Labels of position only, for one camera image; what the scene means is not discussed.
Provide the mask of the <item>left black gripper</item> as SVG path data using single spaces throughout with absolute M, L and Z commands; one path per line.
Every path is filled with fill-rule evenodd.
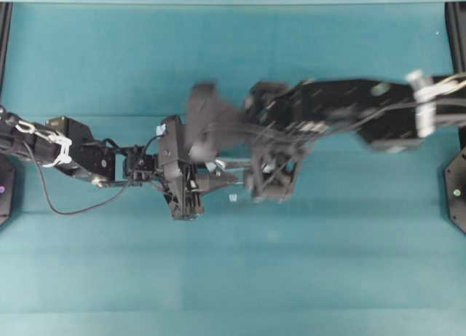
M 233 173 L 199 173 L 185 146 L 185 126 L 171 115 L 157 127 L 157 168 L 164 187 L 164 198 L 174 220 L 193 220 L 203 213 L 201 196 L 232 185 L 244 184 Z M 222 160 L 225 171 L 249 169 L 249 160 Z

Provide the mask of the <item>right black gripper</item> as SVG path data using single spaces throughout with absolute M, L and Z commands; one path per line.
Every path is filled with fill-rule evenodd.
M 257 82 L 243 104 L 243 133 L 251 147 L 284 152 L 309 140 L 309 82 Z M 301 162 L 292 157 L 252 157 L 243 173 L 251 200 L 283 202 L 296 186 Z

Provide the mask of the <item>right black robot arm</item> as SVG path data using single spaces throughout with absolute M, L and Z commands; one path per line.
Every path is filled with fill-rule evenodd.
M 409 74 L 404 84 L 374 79 L 258 82 L 243 109 L 252 133 L 245 187 L 254 201 L 287 200 L 313 144 L 356 133 L 370 148 L 417 148 L 443 126 L 465 126 L 465 74 Z

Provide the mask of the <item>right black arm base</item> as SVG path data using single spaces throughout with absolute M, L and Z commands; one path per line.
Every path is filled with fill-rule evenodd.
M 465 234 L 465 148 L 446 166 L 443 175 L 449 219 Z

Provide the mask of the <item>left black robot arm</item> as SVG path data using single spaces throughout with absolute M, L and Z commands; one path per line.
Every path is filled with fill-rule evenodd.
M 204 212 L 203 195 L 240 180 L 215 163 L 193 161 L 184 149 L 184 134 L 184 124 L 172 116 L 163 120 L 149 143 L 119 146 L 110 138 L 97 140 L 87 125 L 68 117 L 40 125 L 1 109 L 3 155 L 100 188 L 124 192 L 150 184 L 163 194 L 174 220 L 191 221 Z

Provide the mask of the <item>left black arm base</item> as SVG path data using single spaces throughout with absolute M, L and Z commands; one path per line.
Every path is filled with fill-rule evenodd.
M 1 225 L 5 224 L 12 215 L 15 180 L 15 166 L 5 155 L 1 155 Z

